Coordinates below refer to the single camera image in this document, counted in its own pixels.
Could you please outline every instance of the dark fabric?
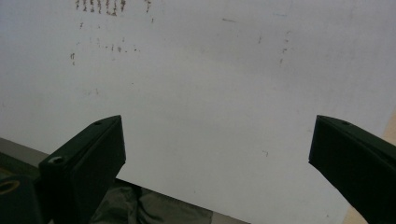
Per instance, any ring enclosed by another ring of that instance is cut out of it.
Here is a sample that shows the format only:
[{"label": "dark fabric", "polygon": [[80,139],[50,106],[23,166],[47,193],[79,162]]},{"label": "dark fabric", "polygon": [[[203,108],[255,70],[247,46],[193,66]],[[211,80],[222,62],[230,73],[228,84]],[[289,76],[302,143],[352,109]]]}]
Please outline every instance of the dark fabric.
[{"label": "dark fabric", "polygon": [[213,213],[148,189],[117,181],[91,224],[210,224]]}]

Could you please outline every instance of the whiteboard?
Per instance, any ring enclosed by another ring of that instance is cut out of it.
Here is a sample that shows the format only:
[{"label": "whiteboard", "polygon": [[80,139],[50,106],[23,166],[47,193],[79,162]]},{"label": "whiteboard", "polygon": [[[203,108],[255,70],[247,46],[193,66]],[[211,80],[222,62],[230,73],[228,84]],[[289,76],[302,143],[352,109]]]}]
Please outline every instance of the whiteboard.
[{"label": "whiteboard", "polygon": [[251,223],[341,223],[308,164],[315,118],[383,132],[395,4],[0,1],[0,136],[51,153],[121,114],[121,179]]}]

